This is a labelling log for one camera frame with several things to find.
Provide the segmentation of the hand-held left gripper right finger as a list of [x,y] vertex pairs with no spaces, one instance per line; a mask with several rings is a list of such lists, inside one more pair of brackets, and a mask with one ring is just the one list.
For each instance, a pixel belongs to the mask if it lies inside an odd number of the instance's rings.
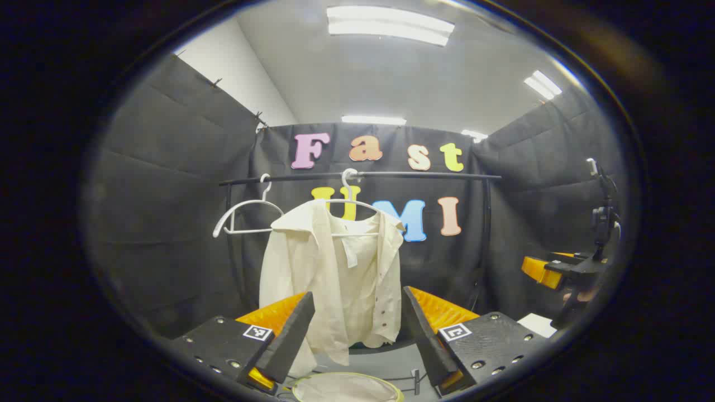
[[546,337],[504,313],[478,315],[412,286],[402,293],[403,323],[441,396],[484,395],[547,346]]

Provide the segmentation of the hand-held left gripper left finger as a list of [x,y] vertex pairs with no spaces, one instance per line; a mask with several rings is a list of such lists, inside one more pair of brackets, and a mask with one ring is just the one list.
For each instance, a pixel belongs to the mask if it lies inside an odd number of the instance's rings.
[[239,318],[212,317],[169,346],[235,384],[275,394],[288,377],[314,313],[313,295],[307,291]]

